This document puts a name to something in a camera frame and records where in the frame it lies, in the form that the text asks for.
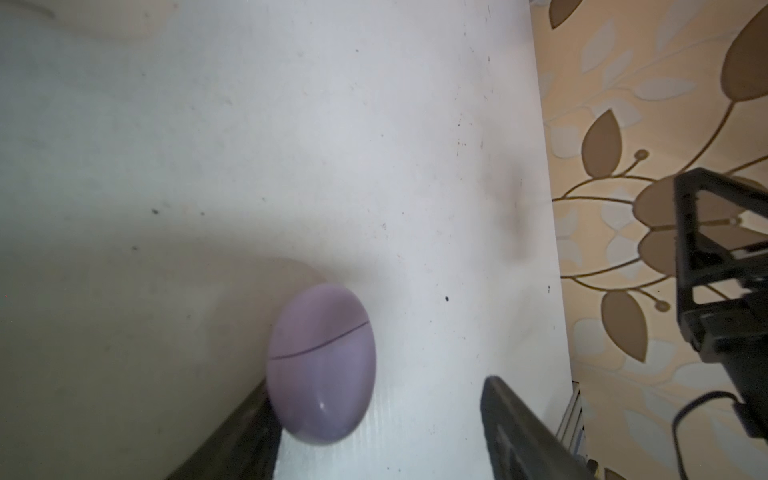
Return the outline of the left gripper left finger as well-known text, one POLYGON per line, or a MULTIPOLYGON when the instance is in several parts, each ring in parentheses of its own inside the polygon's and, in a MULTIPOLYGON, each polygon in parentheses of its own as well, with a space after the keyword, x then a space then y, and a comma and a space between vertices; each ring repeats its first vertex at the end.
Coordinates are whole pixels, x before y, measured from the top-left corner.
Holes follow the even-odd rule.
POLYGON ((168 480, 261 480, 274 476, 282 426, 266 382, 245 398, 168 480))

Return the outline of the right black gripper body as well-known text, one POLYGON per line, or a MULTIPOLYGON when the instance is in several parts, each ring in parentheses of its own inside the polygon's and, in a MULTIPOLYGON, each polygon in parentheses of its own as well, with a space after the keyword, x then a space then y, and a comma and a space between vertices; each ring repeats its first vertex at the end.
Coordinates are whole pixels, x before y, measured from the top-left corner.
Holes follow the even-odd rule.
POLYGON ((699 353, 719 363, 741 397, 737 408, 752 438, 767 438, 767 309, 756 301, 728 300, 699 309, 699 353))

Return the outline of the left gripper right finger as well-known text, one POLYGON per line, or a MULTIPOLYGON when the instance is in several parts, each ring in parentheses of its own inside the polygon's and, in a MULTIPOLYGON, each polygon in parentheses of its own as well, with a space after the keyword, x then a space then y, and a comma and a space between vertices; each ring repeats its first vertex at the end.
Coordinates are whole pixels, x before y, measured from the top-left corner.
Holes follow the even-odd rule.
POLYGON ((498 376, 485 379, 480 412, 496 480, 594 477, 498 376))

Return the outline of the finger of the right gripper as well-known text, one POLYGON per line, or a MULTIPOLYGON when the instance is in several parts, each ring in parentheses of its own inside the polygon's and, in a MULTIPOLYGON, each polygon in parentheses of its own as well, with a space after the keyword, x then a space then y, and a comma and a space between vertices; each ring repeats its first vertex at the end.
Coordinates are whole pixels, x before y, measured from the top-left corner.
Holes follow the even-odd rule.
POLYGON ((677 323, 685 336, 767 334, 767 242, 728 247, 704 230, 699 207, 705 193, 767 216, 767 191, 724 174, 696 168, 673 182, 676 218, 677 323), (747 294, 700 304, 696 287, 735 280, 747 294))

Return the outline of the cream earbud charging case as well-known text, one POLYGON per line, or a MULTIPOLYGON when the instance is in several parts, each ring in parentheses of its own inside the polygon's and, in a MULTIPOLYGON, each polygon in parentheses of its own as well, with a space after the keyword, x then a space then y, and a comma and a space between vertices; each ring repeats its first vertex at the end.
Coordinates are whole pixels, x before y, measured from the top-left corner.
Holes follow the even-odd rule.
POLYGON ((78 33, 120 40, 153 35, 179 6, 171 0, 30 0, 6 4, 40 14, 78 33))

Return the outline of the purple round charging case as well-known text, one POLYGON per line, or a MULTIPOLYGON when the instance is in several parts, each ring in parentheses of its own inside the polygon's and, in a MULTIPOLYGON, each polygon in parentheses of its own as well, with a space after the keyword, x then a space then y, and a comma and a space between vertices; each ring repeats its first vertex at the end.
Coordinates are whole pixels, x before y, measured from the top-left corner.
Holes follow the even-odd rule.
POLYGON ((266 385, 282 427, 318 445, 350 435, 370 405, 376 362, 369 315, 352 291, 325 283, 299 293, 268 345, 266 385))

